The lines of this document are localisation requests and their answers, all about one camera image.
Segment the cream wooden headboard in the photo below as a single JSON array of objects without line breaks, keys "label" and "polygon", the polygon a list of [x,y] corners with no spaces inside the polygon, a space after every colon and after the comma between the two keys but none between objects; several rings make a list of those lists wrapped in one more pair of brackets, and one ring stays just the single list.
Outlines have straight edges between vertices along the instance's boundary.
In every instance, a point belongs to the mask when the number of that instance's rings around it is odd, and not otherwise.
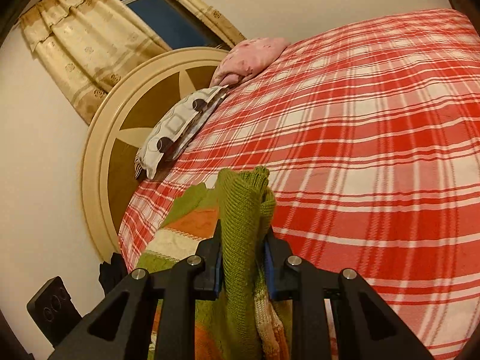
[{"label": "cream wooden headboard", "polygon": [[81,198],[103,261],[120,252],[120,224],[142,180],[134,171],[138,149],[176,102],[208,87],[226,55],[223,49],[188,47],[155,56],[122,78],[98,108],[85,145]]}]

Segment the beige patterned curtain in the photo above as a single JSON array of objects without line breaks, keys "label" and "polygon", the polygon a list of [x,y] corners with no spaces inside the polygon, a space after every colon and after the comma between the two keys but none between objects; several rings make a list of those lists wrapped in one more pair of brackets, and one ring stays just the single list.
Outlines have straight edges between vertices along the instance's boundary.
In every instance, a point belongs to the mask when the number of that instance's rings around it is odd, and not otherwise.
[{"label": "beige patterned curtain", "polygon": [[41,0],[19,22],[32,54],[86,124],[123,77],[172,49],[120,0]]}]

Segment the red white plaid bedspread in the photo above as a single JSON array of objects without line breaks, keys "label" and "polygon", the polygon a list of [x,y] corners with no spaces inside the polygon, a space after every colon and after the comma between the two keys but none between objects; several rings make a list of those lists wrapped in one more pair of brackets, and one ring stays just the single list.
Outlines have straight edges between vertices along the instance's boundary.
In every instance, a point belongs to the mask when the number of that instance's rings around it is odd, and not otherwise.
[{"label": "red white plaid bedspread", "polygon": [[436,359],[460,353],[479,324],[479,35],[465,15],[386,16],[288,47],[139,185],[127,267],[187,187],[257,165],[295,254],[356,269]]}]

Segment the pink pillow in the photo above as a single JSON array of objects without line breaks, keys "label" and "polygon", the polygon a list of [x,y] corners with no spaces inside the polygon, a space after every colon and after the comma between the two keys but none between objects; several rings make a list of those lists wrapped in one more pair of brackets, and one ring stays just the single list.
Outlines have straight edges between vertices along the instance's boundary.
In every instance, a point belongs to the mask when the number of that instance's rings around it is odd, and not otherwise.
[{"label": "pink pillow", "polygon": [[210,86],[236,86],[251,80],[275,62],[289,45],[281,37],[241,41],[220,62]]}]

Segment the dark window pane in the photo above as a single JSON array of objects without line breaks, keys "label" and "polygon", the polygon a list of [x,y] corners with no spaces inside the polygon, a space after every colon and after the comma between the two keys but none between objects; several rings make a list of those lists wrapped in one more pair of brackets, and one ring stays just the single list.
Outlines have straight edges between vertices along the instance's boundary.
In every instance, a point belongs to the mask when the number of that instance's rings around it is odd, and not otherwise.
[{"label": "dark window pane", "polygon": [[230,50],[206,24],[176,0],[120,0],[172,49],[213,47]]}]

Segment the white grey patterned pillow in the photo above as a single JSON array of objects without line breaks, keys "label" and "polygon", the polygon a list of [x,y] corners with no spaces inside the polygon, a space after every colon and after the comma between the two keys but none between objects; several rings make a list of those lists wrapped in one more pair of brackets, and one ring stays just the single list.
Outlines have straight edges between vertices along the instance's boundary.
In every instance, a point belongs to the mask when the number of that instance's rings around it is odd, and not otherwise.
[{"label": "white grey patterned pillow", "polygon": [[196,133],[223,102],[228,86],[203,88],[174,104],[138,149],[134,158],[135,177],[142,171],[153,180],[162,161],[177,159]]}]

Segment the green striped knit sweater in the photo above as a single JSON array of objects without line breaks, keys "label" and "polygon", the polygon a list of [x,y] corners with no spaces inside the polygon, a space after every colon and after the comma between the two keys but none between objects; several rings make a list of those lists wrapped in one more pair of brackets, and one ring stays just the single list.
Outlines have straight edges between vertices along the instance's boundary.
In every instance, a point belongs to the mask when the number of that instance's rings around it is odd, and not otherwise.
[{"label": "green striped knit sweater", "polygon": [[269,298],[261,245],[276,200],[269,170],[220,170],[214,187],[200,183],[177,197],[137,267],[173,267],[221,225],[224,285],[218,299],[195,304],[197,359],[288,359],[291,305]]}]

